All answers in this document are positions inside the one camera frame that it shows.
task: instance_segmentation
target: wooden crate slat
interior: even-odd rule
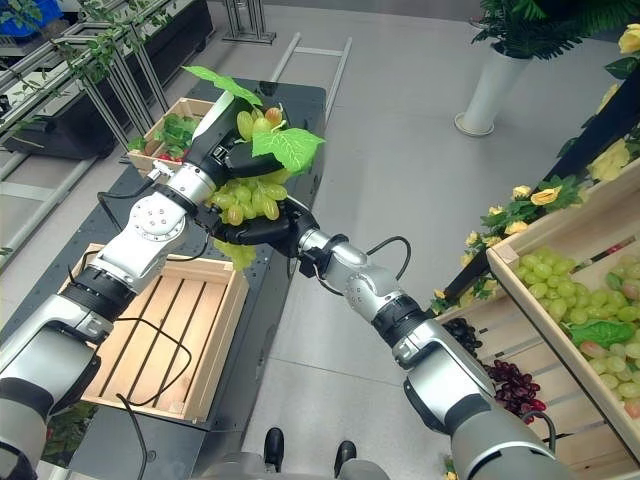
[[[510,363],[515,363],[523,372],[535,372],[558,364],[559,360],[551,349],[540,338],[540,343],[535,344],[514,355],[509,355],[503,359]]]
[[[570,397],[560,403],[551,405],[545,413],[551,417],[556,431],[560,433],[574,433],[587,425],[602,422],[602,415],[595,409],[591,401],[581,392],[575,392],[576,395]],[[549,435],[547,425],[544,421],[536,419],[531,424],[533,431],[540,438]]]
[[[201,281],[184,280],[178,298],[162,325],[164,333],[176,340],[182,337],[191,314],[196,309],[196,302],[203,287],[204,283]],[[178,348],[178,345],[165,336],[156,334],[153,347],[141,367],[142,371],[130,395],[132,401],[136,403],[144,402],[160,391],[162,381]],[[184,357],[182,363],[178,365],[179,369],[187,361],[186,354],[184,354]]]
[[[182,280],[178,278],[162,277],[158,284],[158,294],[151,298],[142,317],[155,327],[161,328],[170,306],[175,303],[181,283]],[[156,331],[150,326],[141,322],[132,323],[134,326],[129,342],[123,347],[120,361],[100,394],[103,398],[116,401],[117,393],[128,395],[156,336]]]
[[[223,359],[226,358],[229,351],[231,339],[242,311],[242,305],[249,290],[246,280],[238,281],[240,275],[238,272],[233,272],[220,305],[218,316],[228,319],[228,322],[224,324],[215,322],[213,324],[211,338],[205,346],[200,364],[205,378],[197,385],[192,385],[187,395],[185,415],[189,418],[204,420],[213,401],[218,380],[224,367]]]
[[[603,455],[624,451],[608,425],[600,425],[558,440],[556,456],[566,465],[584,468]]]
[[[545,403],[582,391],[580,385],[576,383],[561,363],[556,363],[553,368],[544,373],[536,374],[533,381],[540,384],[538,396]]]
[[[191,385],[198,365],[198,352],[202,352],[206,342],[210,341],[209,333],[213,328],[213,320],[217,316],[225,289],[226,285],[219,283],[205,284],[202,297],[198,302],[198,306],[182,341],[182,344],[189,349],[193,358],[187,370],[182,374],[181,379],[160,395],[156,403],[156,408],[173,413],[182,412],[189,386]],[[183,351],[180,351],[169,372],[169,381],[175,378],[184,365],[182,362],[186,361],[186,359],[187,355]]]
[[[169,258],[186,257],[171,255]],[[179,278],[188,277],[191,280],[203,280],[205,282],[229,283],[233,273],[233,267],[229,262],[210,259],[199,260],[201,261],[195,265],[192,264],[193,262],[167,262],[162,275]]]
[[[478,356],[487,358],[501,352],[508,352],[510,348],[530,342],[539,335],[528,322],[518,318],[477,334],[477,337],[483,343],[477,351]]]
[[[129,304],[129,307],[121,315],[123,318],[127,317],[140,317],[144,314],[145,307],[151,295],[153,294],[156,285],[160,282],[161,277],[158,277],[153,281],[144,291],[138,295]],[[94,377],[89,387],[85,390],[82,398],[88,400],[89,397],[99,397],[102,388],[104,387],[107,378],[111,376],[111,372],[117,367],[117,358],[122,351],[123,345],[126,344],[131,331],[133,330],[134,322],[121,322],[114,325],[113,331],[102,342],[98,348],[98,355],[101,359],[100,370]]]
[[[571,469],[579,473],[580,480],[601,480],[603,478],[613,479],[619,475],[634,472],[638,466],[625,450],[618,450],[571,465]]]

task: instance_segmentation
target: white floor tile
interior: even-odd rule
[[[425,427],[402,388],[271,359],[244,442],[262,453],[272,426],[284,431],[283,471],[332,476],[336,450],[352,440],[359,458],[393,480],[442,478],[444,435]]]

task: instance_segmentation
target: green plant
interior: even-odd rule
[[[473,42],[495,38],[495,48],[513,58],[542,60],[562,55],[594,33],[624,25],[640,13],[640,0],[583,0],[579,8],[548,15],[540,0],[482,0],[484,29]]]
[[[52,417],[47,427],[42,459],[67,467],[97,410],[97,405],[78,402],[66,412]]]
[[[42,13],[34,0],[9,0],[0,14],[0,23],[13,21],[18,27],[27,26],[38,32],[53,47],[63,62],[71,70],[75,78],[85,82],[98,82],[109,74],[109,67],[113,63],[113,57],[119,42],[133,51],[138,51],[147,40],[146,34],[140,26],[149,21],[152,25],[166,25],[171,15],[165,8],[155,11],[147,16],[147,11],[152,5],[151,0],[127,0],[126,6],[119,11],[106,8],[101,0],[81,1],[78,12],[79,18],[86,18],[92,22],[106,24],[107,27],[86,43],[86,46],[70,44],[60,41],[44,31],[37,22],[42,19]],[[140,39],[133,35],[130,27],[134,26],[141,32]],[[88,52],[88,61],[78,61],[85,52]],[[0,66],[11,72],[21,84],[23,99],[38,94],[46,93],[49,97],[59,97],[64,94],[57,89],[49,90],[46,86],[46,73],[42,71],[42,81],[26,80],[24,76],[10,66],[0,62]],[[14,132],[20,130],[24,123],[17,124]]]

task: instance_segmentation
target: black cable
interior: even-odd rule
[[[339,297],[344,297],[344,295],[342,293],[340,293],[338,290],[331,288],[329,285],[327,285],[325,283],[325,281],[320,277],[320,273],[318,272],[318,267],[317,265],[313,265],[313,269],[316,272],[316,279],[318,280],[318,283],[320,283],[320,286],[322,288],[324,288],[325,290],[327,290],[328,292],[333,293],[334,295],[338,295]]]
[[[87,264],[87,257],[89,257],[89,255],[93,255],[95,253],[100,253],[100,250],[90,250],[90,251],[84,253],[84,255],[82,256],[82,262],[80,263],[80,271],[84,270],[84,267]]]
[[[171,380],[169,383],[167,383],[164,387],[162,387],[160,389],[160,391],[158,393],[156,393],[155,395],[153,395],[151,398],[149,398],[148,400],[144,401],[144,402],[140,402],[140,403],[136,403],[136,402],[132,402],[129,400],[129,403],[131,405],[133,405],[134,407],[143,407],[148,403],[153,402],[154,400],[156,400],[157,398],[160,398],[160,396],[166,392],[167,390],[169,390],[169,388],[171,388],[171,386],[176,383],[178,381],[178,379],[182,376],[182,374],[184,372],[187,371],[187,368],[189,367],[189,364],[191,364],[191,360],[192,360],[192,356],[191,356],[191,352],[189,351],[189,349],[187,347],[185,347],[184,345],[182,345],[182,342],[176,340],[175,338],[173,338],[171,335],[168,335],[167,333],[163,332],[161,329],[159,329],[158,327],[156,327],[153,323],[148,322],[147,320],[145,320],[144,318],[139,318],[139,317],[128,317],[128,318],[118,318],[116,320],[116,322],[126,322],[126,321],[140,321],[142,323],[144,323],[145,325],[148,325],[149,327],[153,328],[156,332],[160,333],[161,335],[164,335],[166,338],[168,338],[169,340],[171,340],[173,343],[175,343],[176,345],[178,345],[178,347],[180,347],[181,349],[183,349],[186,353],[187,356],[189,357],[189,359],[187,360],[187,363],[185,364],[185,366],[182,368],[182,370],[180,370],[178,372],[178,374],[173,378],[173,380]]]
[[[522,421],[524,422],[525,420],[527,420],[528,418],[531,417],[538,417],[538,418],[542,418],[546,424],[547,424],[547,428],[549,429],[549,450],[551,450],[551,452],[556,453],[556,439],[557,439],[557,434],[556,434],[556,426],[553,424],[553,420],[551,420],[551,417],[549,417],[549,415],[547,415],[546,413],[543,413],[539,410],[529,410],[527,413],[525,413],[524,415],[522,415],[520,418],[522,419]]]
[[[149,177],[145,177],[144,183],[142,184],[142,186],[138,190],[136,190],[134,193],[120,194],[120,193],[98,192],[98,195],[97,195],[98,203],[104,210],[104,213],[106,213],[107,217],[109,217],[109,220],[111,220],[111,223],[113,224],[113,226],[116,228],[118,232],[122,231],[122,227],[120,226],[118,219],[116,219],[115,215],[111,211],[111,208],[109,208],[109,205],[107,204],[107,201],[105,200],[105,198],[114,198],[118,200],[135,198],[138,195],[142,195],[142,193],[144,193],[144,191],[147,188],[149,188],[151,185],[153,185],[153,180],[151,180]]]
[[[386,247],[387,245],[389,245],[392,242],[402,242],[402,243],[404,243],[404,246],[407,249],[407,254],[405,256],[404,263],[402,264],[402,267],[400,268],[400,271],[396,275],[396,280],[400,280],[402,275],[404,275],[405,270],[409,266],[409,261],[411,260],[411,244],[409,243],[409,240],[407,240],[406,238],[404,238],[404,237],[402,237],[400,235],[395,235],[393,237],[389,237],[386,240],[380,242],[378,245],[376,245],[371,250],[366,252],[366,254],[367,255],[373,255],[378,250],[380,250],[383,247]]]
[[[140,424],[138,423],[136,414],[133,413],[133,410],[131,410],[131,405],[129,404],[129,401],[119,393],[116,393],[116,397],[118,397],[120,401],[124,404],[124,408],[127,410],[127,413],[129,414],[129,418],[131,418],[131,422],[133,423],[133,428],[135,428],[136,430],[138,443],[140,443],[140,449],[142,450],[142,464],[140,465],[140,471],[138,472],[138,480],[142,480],[142,477],[144,476],[144,471],[147,468],[147,445],[144,443],[144,437],[142,436],[142,430],[140,430]]]
[[[194,255],[193,257],[187,257],[187,258],[168,258],[167,261],[169,261],[169,262],[190,262],[191,260],[195,260],[196,258],[200,258],[202,255],[204,255],[204,252],[207,251],[207,247],[209,246],[209,232],[207,232],[205,230],[204,235],[205,235],[204,236],[204,245],[202,245],[202,249],[196,255]]]

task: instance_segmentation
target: artificial flower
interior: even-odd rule
[[[513,193],[511,194],[511,199],[516,200],[517,198],[526,198],[531,194],[531,187],[527,185],[520,185],[519,187],[515,187],[513,189]]]
[[[471,263],[471,260],[473,260],[473,257],[474,255],[471,253],[465,253],[463,256],[460,257],[460,265],[462,265],[463,267],[466,267]]]
[[[500,237],[485,237],[482,241],[487,247],[491,248],[500,243],[502,239]]]
[[[474,243],[476,243],[478,241],[478,233],[472,231],[469,236],[467,237],[467,239],[464,241],[464,244],[467,247],[470,247],[471,245],[473,245]]]
[[[467,289],[466,292],[462,294],[458,303],[461,308],[466,308],[473,302],[473,288]]]
[[[513,235],[514,233],[525,231],[528,226],[529,225],[527,225],[523,221],[511,222],[509,225],[507,225],[507,228],[505,228],[504,233],[506,233],[507,235]]]
[[[493,279],[487,280],[486,282],[484,282],[484,289],[489,290],[492,294],[494,294],[498,289],[498,281]]]
[[[624,142],[624,139],[620,138],[604,152],[598,155],[588,167],[591,177],[596,180],[610,181],[618,178],[620,170],[631,160],[629,150]]]
[[[558,198],[562,186],[556,188],[545,188],[541,192],[531,195],[531,203],[534,205],[547,205],[553,203]]]
[[[578,197],[582,200],[582,203],[587,203],[587,200],[589,200],[589,189],[587,187],[580,187]]]
[[[596,110],[596,114],[602,111],[602,109],[605,107],[607,103],[609,103],[609,100],[611,100],[611,97],[613,97],[617,91],[618,91],[617,83],[614,83],[609,87],[609,90],[607,90],[607,93],[605,93],[604,97],[602,97],[602,101],[600,102],[600,106],[598,107],[598,110]]]
[[[489,215],[498,215],[499,213],[504,212],[504,208],[500,205],[496,205],[495,207],[489,207]]]
[[[633,53],[640,50],[640,23],[627,25],[627,29],[618,40],[620,53]]]

